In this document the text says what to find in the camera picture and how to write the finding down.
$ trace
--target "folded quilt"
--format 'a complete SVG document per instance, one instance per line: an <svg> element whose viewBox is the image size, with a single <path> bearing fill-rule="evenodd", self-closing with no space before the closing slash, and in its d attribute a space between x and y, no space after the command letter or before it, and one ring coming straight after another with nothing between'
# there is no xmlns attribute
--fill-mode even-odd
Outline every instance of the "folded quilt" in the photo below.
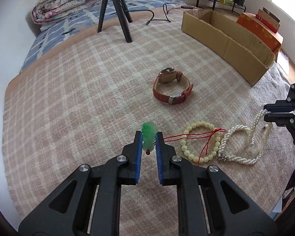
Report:
<svg viewBox="0 0 295 236"><path fill-rule="evenodd" d="M41 25L55 23L74 12L100 3L101 0L39 0L32 11L32 19Z"/></svg>

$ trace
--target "black metal shelf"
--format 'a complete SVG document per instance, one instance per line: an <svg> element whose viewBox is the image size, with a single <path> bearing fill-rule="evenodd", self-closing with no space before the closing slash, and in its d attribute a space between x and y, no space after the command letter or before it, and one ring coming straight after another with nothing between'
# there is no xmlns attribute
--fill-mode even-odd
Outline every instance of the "black metal shelf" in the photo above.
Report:
<svg viewBox="0 0 295 236"><path fill-rule="evenodd" d="M238 15L240 15L240 13L238 13L237 11L234 11L234 8L236 8L236 9L240 9L240 10L243 10L244 12L246 12L246 6L244 5L244 7L242 7L242 6L237 5L237 4L236 4L236 0L234 0L233 4L222 3L222 2L219 2L219 1L217 1L217 0L208 0L208 1L213 2L213 5L212 5L212 10L213 10L213 11L214 11L214 9L215 9L216 4L223 4L223 5L226 5L226 6L230 6L230 7L232 7L232 10L231 10L231 11L237 13ZM205 8L203 8L203 7L199 7L199 0L197 0L196 7L201 8L201 9L205 9ZM230 11L230 10L228 10L228 9L224 9L224 8L218 8L218 9L220 9L220 10Z"/></svg>

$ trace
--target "red leather watch strap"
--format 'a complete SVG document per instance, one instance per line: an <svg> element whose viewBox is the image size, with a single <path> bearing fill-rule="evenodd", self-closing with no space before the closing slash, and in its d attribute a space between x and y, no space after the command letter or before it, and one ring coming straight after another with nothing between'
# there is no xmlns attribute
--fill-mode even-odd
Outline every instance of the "red leather watch strap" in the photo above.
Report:
<svg viewBox="0 0 295 236"><path fill-rule="evenodd" d="M161 94L156 89L157 89L157 86L159 83L169 82L169 81L173 81L173 80L177 80L178 82L182 82L182 83L186 84L187 88L183 92L180 93L180 97L175 97L177 95L173 95L172 102L170 102L170 96ZM187 79L186 76L183 75L182 72L174 71L174 72L170 72L167 74L161 74L161 75L157 76L157 78L154 82L154 85L153 85L153 95L157 100L159 100L161 102L176 105L176 104L180 104L185 101L185 99L190 95L193 86L194 85L190 84L190 81Z"/></svg>

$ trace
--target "watch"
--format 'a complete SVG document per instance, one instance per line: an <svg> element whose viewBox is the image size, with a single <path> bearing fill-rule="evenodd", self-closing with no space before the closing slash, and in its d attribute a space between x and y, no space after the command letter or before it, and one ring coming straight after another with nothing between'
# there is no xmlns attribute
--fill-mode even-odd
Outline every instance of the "watch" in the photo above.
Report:
<svg viewBox="0 0 295 236"><path fill-rule="evenodd" d="M186 86L186 89L182 93L168 96L157 91L157 86L159 83L174 80L177 80L177 82L182 82ZM153 95L161 102L168 103L169 105L176 105L185 101L185 99L190 95L193 86L194 85L190 84L190 81L186 76L183 75L182 72L176 71L172 67L168 67L160 71L159 75L157 76L153 85Z"/></svg>

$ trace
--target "pearl necklace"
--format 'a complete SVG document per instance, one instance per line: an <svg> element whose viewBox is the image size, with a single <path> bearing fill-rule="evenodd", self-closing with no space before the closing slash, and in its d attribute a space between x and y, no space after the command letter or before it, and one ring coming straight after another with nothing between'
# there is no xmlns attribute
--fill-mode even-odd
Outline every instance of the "pearl necklace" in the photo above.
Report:
<svg viewBox="0 0 295 236"><path fill-rule="evenodd" d="M191 123L191 125L188 125L186 127L186 129L183 131L183 134L189 134L190 131L192 131L193 129L195 129L196 127L201 127L201 126L205 126L206 128L209 128L210 130L215 130L217 128L214 127L214 124L212 123L209 123L209 122L205 122L204 120L203 121L197 121L195 123ZM184 155L186 157L188 157L189 160L193 161L193 162L196 162L196 163L203 163L203 162L208 162L210 160L213 159L214 156L216 156L218 150L219 150L219 146L221 145L220 144L220 136L219 136L219 132L216 132L215 134L215 146L211 152L211 154L209 154L208 156L205 156L205 157L198 157L198 156L195 156L194 154L192 154L189 150L188 150L188 147L187 147L187 143L186 143L186 140L183 139L180 141L180 144L182 146L182 151L184 153Z"/></svg>
<svg viewBox="0 0 295 236"><path fill-rule="evenodd" d="M272 123L267 123L266 125L266 129L267 129L267 132L266 132L266 135L263 139L263 146L262 146L262 149L261 151L259 152L258 156L255 158L255 159L246 159L246 158L243 158L243 157L240 157L240 156L236 156L236 155L224 155L224 150L225 150L225 147L226 147L226 143L227 141L229 140L229 138L232 136L232 134L235 132L235 131L239 131L239 130L244 130L246 133L247 133L247 143L249 146L253 146L254 144L254 132L256 131L256 126L258 124L258 122L260 121L260 119L262 117L264 117L266 114L268 114L269 112L267 110L262 110L260 111L251 127L249 128L248 126L246 125L236 125L234 127L232 127L223 137L223 139L221 140L221 143L220 143L220 147L219 147L219 150L218 150L218 154L217 154L217 158L218 160L225 160L225 161L235 161L235 162L238 162L238 163L241 163L241 164L246 164L246 165L253 165L255 164L260 158L261 156L263 155L265 149L266 149L266 146L268 144L268 140L269 140L269 136L270 136L270 132L271 132L271 129L272 129Z"/></svg>

